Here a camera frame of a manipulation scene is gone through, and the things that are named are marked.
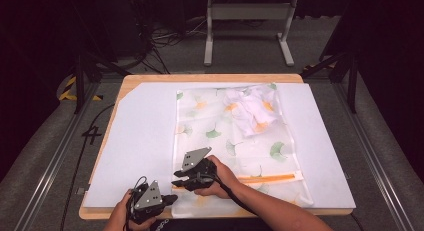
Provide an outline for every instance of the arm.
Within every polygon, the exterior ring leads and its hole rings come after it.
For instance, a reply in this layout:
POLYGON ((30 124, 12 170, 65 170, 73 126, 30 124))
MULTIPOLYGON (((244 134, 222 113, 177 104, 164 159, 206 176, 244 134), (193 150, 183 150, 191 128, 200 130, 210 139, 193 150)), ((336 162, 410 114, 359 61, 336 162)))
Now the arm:
MULTIPOLYGON (((208 159, 217 166, 218 177, 222 182, 273 230, 331 230, 321 219, 308 211, 240 183, 234 173, 215 156, 209 156, 208 159)), ((220 198, 229 198, 216 182, 207 189, 198 189, 194 192, 202 196, 216 195, 220 198)))
MULTIPOLYGON (((124 229, 125 221, 127 220, 127 202, 131 198, 131 191, 125 193, 122 200, 116 204, 115 208, 110 215, 109 221, 107 222, 103 231, 122 231, 124 229)), ((149 227, 156 221, 156 218, 150 218, 140 225, 129 221, 128 225, 131 230, 134 231, 145 231, 149 230, 149 227)))

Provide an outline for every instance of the person's right hand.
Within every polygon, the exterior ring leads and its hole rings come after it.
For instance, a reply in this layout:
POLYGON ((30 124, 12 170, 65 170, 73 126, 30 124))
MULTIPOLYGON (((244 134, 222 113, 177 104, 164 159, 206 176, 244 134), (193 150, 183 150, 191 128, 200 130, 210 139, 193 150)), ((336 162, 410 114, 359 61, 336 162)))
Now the person's right hand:
MULTIPOLYGON (((206 158, 216 165, 217 175, 221 179, 222 183, 224 183, 227 187, 233 189, 237 185, 241 184, 230 168, 228 168, 227 165, 221 163, 217 157, 211 155, 206 158)), ((201 196, 216 195, 224 199, 230 198, 227 192, 225 192, 217 182, 213 182, 209 188, 196 189, 194 190, 194 193, 201 196)))

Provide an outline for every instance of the person's left hand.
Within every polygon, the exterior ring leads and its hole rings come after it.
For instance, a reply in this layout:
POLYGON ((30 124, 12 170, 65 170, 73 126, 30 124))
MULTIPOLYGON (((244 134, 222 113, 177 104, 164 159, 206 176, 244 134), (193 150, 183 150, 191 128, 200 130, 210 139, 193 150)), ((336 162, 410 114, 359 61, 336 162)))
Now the person's left hand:
MULTIPOLYGON (((131 191, 128 190, 122 200, 118 202, 110 215, 109 221, 103 231, 120 231, 123 229, 127 215, 127 203, 131 198, 131 191)), ((129 228, 133 231, 145 231, 156 221, 156 217, 149 218, 141 224, 136 224, 133 221, 129 221, 129 228)))

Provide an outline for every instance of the hand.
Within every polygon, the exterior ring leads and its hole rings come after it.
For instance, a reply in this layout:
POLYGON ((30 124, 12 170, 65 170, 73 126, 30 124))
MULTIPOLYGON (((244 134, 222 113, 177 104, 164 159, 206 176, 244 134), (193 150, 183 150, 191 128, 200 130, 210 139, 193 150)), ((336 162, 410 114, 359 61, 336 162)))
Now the hand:
MULTIPOLYGON (((241 184, 230 168, 228 168, 227 165, 221 163, 217 157, 211 155, 207 157, 207 159, 216 165, 217 175, 221 179, 222 183, 224 183, 227 187, 232 189, 233 187, 241 184)), ((223 199, 230 198, 227 192, 225 192, 217 182, 213 182, 209 188, 196 189, 194 190, 194 193, 201 196, 216 195, 223 199)))
MULTIPOLYGON (((123 229, 127 215, 127 202, 131 198, 131 191, 128 190, 122 200, 118 202, 110 215, 109 221, 106 224, 104 231, 120 231, 123 229)), ((145 231, 156 221, 156 217, 152 217, 141 224, 136 224, 133 221, 129 221, 128 225, 131 230, 134 231, 145 231)))

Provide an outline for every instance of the white stand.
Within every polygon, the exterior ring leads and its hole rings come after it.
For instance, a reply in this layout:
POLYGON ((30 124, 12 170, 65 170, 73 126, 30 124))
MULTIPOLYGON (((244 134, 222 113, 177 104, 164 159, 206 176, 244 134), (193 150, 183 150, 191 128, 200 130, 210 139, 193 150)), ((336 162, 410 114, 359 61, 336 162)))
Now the white stand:
POLYGON ((293 66, 294 61, 287 45, 287 35, 293 20, 297 0, 291 3, 279 4, 212 4, 208 0, 207 8, 207 38, 205 48, 205 66, 212 65, 213 33, 212 20, 234 20, 234 19, 257 19, 257 20, 284 20, 285 27, 283 33, 278 33, 278 42, 283 51, 287 66, 293 66))

